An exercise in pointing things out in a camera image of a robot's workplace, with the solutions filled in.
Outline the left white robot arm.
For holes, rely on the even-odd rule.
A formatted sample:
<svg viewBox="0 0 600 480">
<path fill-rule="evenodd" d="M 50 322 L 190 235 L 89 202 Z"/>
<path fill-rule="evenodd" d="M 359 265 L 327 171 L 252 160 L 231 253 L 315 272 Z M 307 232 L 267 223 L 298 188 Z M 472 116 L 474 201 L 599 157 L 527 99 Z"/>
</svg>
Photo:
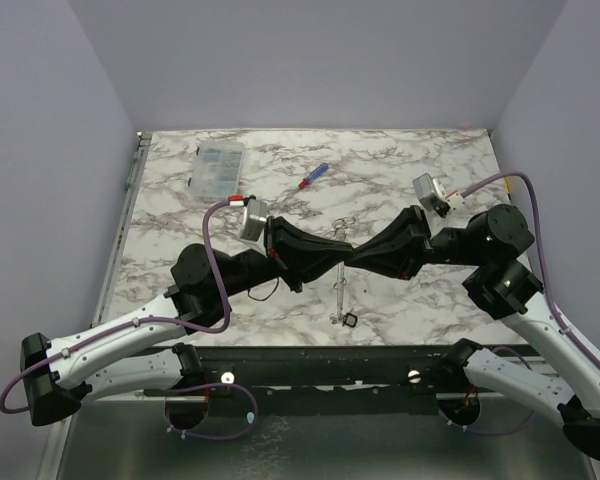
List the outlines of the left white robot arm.
<svg viewBox="0 0 600 480">
<path fill-rule="evenodd" d="M 204 378 L 192 351 L 173 347 L 153 359 L 145 350 L 194 333 L 219 335 L 231 322 L 231 296 L 273 280 L 299 293 L 353 254 L 350 244 L 303 232 L 268 218 L 252 247 L 235 255 L 213 248 L 209 215 L 202 242 L 187 246 L 171 269 L 173 285 L 142 307 L 106 324 L 21 343 L 20 372 L 0 394 L 0 411 L 26 413 L 47 426 L 77 413 L 86 400 L 133 390 L 194 392 Z"/>
</svg>

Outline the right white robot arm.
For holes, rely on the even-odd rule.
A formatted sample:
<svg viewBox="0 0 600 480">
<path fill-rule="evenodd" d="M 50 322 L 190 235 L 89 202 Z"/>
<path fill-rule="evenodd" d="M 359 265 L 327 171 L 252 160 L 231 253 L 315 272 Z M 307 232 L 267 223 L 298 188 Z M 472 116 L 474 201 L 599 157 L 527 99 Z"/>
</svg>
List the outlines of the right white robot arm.
<svg viewBox="0 0 600 480">
<path fill-rule="evenodd" d="M 556 372 L 547 377 L 468 339 L 442 357 L 437 377 L 449 390 L 467 385 L 501 393 L 557 424 L 567 440 L 600 461 L 600 350 L 551 306 L 549 288 L 519 260 L 534 242 L 523 214 L 500 204 L 465 228 L 432 235 L 424 212 L 404 209 L 346 264 L 409 280 L 427 264 L 474 267 L 468 297 L 492 319 L 524 338 Z"/>
</svg>

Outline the black key tag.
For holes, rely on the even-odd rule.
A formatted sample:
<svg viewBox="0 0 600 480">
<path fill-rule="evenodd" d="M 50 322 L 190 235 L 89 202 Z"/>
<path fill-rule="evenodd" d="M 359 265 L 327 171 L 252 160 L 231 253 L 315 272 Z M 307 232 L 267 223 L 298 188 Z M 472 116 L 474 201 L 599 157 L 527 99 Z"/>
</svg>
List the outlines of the black key tag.
<svg viewBox="0 0 600 480">
<path fill-rule="evenodd" d="M 342 324 L 349 328 L 355 328 L 358 324 L 358 317 L 353 313 L 347 313 L 343 318 Z"/>
</svg>

